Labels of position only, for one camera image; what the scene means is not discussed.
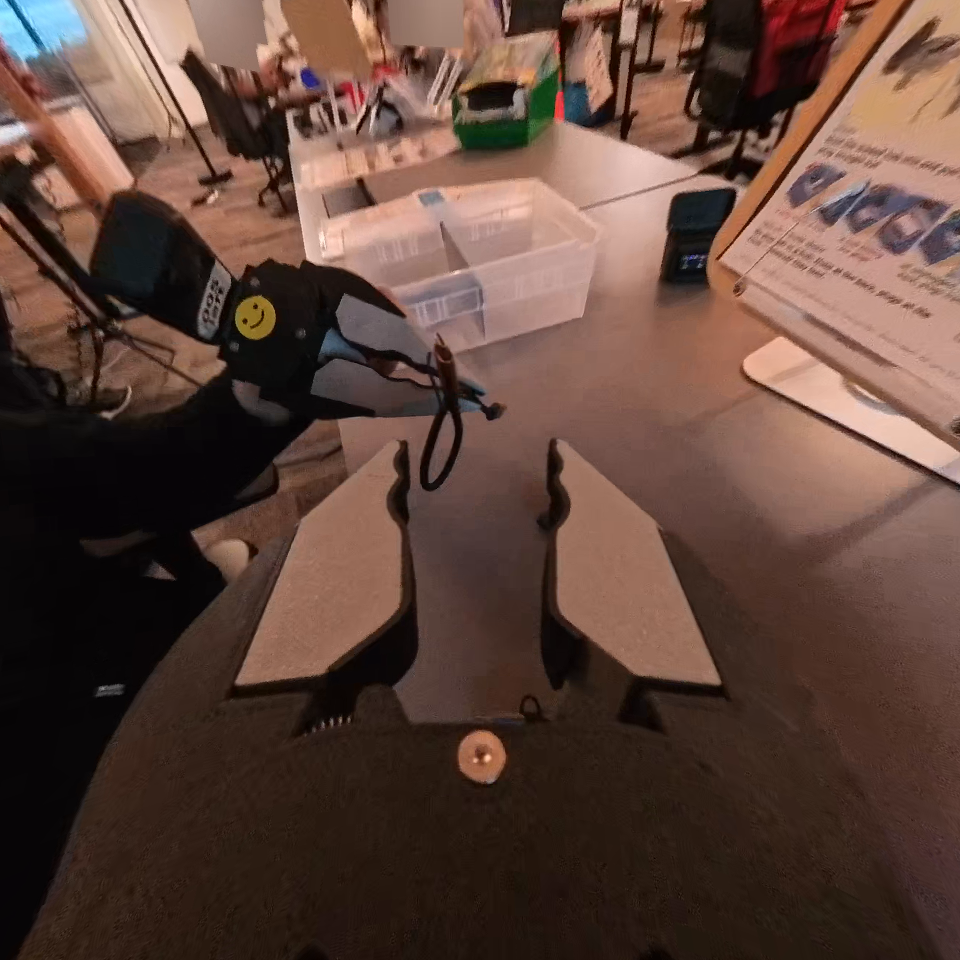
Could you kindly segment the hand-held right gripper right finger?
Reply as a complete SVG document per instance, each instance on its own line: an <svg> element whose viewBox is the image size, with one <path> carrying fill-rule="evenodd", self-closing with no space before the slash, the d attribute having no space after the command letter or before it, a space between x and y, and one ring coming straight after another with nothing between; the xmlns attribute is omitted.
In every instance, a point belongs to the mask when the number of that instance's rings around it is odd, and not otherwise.
<svg viewBox="0 0 960 960"><path fill-rule="evenodd" d="M660 525L571 444L552 438L540 655L552 690L593 655L655 689L724 689Z"/></svg>

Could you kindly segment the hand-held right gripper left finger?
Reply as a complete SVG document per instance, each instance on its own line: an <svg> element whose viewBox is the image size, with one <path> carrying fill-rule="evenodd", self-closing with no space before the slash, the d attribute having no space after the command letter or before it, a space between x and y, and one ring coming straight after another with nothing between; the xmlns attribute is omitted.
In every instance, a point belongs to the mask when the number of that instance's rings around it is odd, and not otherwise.
<svg viewBox="0 0 960 960"><path fill-rule="evenodd" d="M393 439L299 522L236 690L328 678L412 611L409 486L407 443Z"/></svg>

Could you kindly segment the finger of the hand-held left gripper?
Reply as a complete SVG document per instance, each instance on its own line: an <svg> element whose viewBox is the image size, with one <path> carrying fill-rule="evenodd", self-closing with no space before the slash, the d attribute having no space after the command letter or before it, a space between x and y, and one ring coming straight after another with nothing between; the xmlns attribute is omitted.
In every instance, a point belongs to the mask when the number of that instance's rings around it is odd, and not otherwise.
<svg viewBox="0 0 960 960"><path fill-rule="evenodd" d="M399 363L388 372L334 358L314 374L309 388L312 419L409 418L437 413L444 398L434 359Z"/></svg>
<svg viewBox="0 0 960 960"><path fill-rule="evenodd" d="M378 376L427 376L439 369L434 347L393 301L371 303L354 294L342 295L319 348L318 365L334 359Z"/></svg>

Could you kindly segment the black braided cable gold plug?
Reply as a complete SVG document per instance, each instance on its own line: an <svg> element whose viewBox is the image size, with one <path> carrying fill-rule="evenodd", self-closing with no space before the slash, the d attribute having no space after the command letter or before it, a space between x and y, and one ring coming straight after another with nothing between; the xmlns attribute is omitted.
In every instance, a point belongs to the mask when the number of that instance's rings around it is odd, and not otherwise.
<svg viewBox="0 0 960 960"><path fill-rule="evenodd" d="M464 438L463 414L480 412L490 423L501 419L507 408L498 402L486 402L486 390L473 381L462 379L454 354L441 335L437 335L423 362L412 360L395 350L372 350L367 360L381 378L406 383L433 396L433 417L424 441L418 466L418 483L422 490L434 493L445 485L456 466ZM452 428L446 459L436 475L432 462L445 425Z"/></svg>

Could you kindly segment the clear plastic bin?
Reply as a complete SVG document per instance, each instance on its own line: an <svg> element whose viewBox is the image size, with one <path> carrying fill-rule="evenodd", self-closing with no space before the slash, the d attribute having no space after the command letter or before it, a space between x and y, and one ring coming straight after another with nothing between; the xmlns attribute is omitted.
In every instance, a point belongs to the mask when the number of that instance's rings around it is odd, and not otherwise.
<svg viewBox="0 0 960 960"><path fill-rule="evenodd" d="M486 342L474 350L584 315L598 227L536 178L421 188L322 217L307 233L307 257L386 289L426 340L438 334L450 345L438 332L450 270L443 221L462 231L486 295Z"/></svg>

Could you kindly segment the person's left forearm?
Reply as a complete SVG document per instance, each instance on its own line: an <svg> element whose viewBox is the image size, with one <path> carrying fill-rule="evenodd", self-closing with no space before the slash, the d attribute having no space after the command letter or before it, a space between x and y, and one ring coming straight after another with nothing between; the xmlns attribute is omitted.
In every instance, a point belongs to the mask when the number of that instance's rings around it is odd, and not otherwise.
<svg viewBox="0 0 960 960"><path fill-rule="evenodd" d="M315 419L221 372L178 406L105 420L3 411L2 546L158 532L241 493Z"/></svg>

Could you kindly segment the green cardboard box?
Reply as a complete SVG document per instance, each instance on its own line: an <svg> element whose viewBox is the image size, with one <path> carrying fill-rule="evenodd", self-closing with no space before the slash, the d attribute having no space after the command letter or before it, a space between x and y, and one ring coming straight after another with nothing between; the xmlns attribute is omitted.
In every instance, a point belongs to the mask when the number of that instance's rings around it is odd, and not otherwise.
<svg viewBox="0 0 960 960"><path fill-rule="evenodd" d="M528 146L554 123L560 95L558 32L505 37L474 60L452 97L463 150Z"/></svg>

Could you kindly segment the black tripod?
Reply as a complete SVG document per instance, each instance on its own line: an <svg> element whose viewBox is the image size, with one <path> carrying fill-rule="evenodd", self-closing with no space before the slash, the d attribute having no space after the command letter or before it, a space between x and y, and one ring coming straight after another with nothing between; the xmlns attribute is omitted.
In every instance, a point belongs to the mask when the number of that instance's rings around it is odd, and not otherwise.
<svg viewBox="0 0 960 960"><path fill-rule="evenodd" d="M94 280L37 210L38 193L33 187L29 165L13 154L2 158L1 201L2 232L35 265L40 276L54 284L74 310L67 324L78 352L90 355L88 374L81 378L80 398L97 413L106 413L107 403L101 399L101 382L105 370L107 345L117 343L128 352L138 354L167 375L175 375L186 383L199 382L177 368L174 349L161 342L128 333L123 325L140 314L121 306L106 294L97 292Z"/></svg>

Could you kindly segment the small black display device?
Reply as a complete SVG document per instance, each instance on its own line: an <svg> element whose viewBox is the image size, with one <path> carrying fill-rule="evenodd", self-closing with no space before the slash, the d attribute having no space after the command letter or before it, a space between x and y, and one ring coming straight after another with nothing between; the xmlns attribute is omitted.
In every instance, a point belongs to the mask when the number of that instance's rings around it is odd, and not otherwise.
<svg viewBox="0 0 960 960"><path fill-rule="evenodd" d="M666 238L659 268L665 284L706 283L707 265L716 234L738 200L733 187L678 193L666 220Z"/></svg>

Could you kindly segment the black office chair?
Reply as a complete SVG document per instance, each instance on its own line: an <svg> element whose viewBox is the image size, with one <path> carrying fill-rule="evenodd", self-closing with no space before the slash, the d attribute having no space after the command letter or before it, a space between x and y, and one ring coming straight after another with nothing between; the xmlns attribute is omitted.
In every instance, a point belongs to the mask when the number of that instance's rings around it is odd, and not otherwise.
<svg viewBox="0 0 960 960"><path fill-rule="evenodd" d="M711 137L770 134L824 77L846 1L716 1L704 6L700 56L683 112L696 125L677 158L706 153Z"/></svg>

